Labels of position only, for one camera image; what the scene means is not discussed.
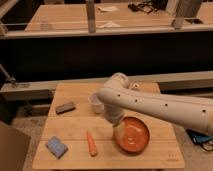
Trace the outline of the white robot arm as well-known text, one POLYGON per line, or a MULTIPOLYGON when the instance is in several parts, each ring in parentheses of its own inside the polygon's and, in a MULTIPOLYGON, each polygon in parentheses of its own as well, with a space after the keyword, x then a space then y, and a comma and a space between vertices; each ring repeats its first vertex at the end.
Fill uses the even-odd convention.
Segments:
POLYGON ((135 91, 129 86, 125 74, 115 73, 97 91, 105 118, 113 125, 120 124, 127 109, 213 136, 213 99, 135 91))

